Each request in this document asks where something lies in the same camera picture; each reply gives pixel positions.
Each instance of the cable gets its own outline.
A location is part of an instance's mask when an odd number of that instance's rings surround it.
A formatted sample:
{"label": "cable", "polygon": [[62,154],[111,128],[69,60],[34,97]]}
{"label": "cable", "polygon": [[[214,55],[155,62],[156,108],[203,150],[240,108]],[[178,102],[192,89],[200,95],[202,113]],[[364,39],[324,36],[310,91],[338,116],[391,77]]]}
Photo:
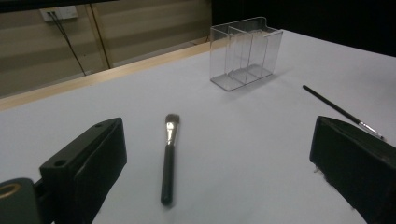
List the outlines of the cable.
{"label": "cable", "polygon": [[56,26],[58,27],[59,31],[62,33],[62,35],[64,36],[64,39],[67,42],[67,45],[69,46],[70,50],[72,51],[74,57],[76,58],[76,61],[79,65],[79,68],[81,69],[82,73],[84,74],[84,77],[87,76],[87,74],[85,74],[84,68],[82,68],[81,62],[79,61],[76,53],[73,50],[73,47],[70,43],[69,37],[67,36],[66,31],[64,30],[64,27],[62,26],[61,22],[59,21],[58,17],[56,16],[55,12],[47,12],[47,14],[52,18],[52,20],[55,22]]}

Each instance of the plastic container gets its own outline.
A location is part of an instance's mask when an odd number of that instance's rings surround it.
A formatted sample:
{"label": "plastic container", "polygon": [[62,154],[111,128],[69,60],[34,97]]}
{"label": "plastic container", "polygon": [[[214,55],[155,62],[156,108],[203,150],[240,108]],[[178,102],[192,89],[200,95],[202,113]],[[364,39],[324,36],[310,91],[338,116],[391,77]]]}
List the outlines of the plastic container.
{"label": "plastic container", "polygon": [[210,80],[226,91],[272,75],[282,31],[258,17],[210,28]]}

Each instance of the brush bristles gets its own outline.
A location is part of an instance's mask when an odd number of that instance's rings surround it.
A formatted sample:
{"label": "brush bristles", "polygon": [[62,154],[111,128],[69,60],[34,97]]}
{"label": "brush bristles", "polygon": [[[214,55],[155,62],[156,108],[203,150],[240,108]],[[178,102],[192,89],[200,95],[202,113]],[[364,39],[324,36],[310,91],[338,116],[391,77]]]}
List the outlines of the brush bristles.
{"label": "brush bristles", "polygon": [[179,123],[180,121],[180,117],[177,114],[168,114],[168,116],[166,116],[166,120],[165,122],[174,122],[174,123]]}

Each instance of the black handle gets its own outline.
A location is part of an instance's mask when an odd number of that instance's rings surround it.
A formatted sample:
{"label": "black handle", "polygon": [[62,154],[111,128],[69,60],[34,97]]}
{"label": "black handle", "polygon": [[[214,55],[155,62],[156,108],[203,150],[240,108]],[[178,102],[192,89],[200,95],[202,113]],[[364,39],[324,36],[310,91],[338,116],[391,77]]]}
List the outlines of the black handle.
{"label": "black handle", "polygon": [[175,147],[166,145],[165,159],[163,161],[163,189],[161,190],[161,203],[169,205],[173,200]]}

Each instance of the white tabletop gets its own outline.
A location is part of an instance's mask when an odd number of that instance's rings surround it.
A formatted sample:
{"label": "white tabletop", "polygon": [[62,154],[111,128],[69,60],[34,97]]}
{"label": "white tabletop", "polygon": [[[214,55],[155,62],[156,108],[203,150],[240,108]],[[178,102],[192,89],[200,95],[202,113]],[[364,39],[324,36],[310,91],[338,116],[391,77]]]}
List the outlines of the white tabletop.
{"label": "white tabletop", "polygon": [[[123,119],[128,163],[94,223],[364,223],[314,173],[317,116],[348,121],[307,85],[396,146],[396,59],[284,32],[275,74],[227,92],[209,53],[0,112],[0,182],[38,167],[106,119]],[[160,203],[165,117],[180,115],[175,205]]]}

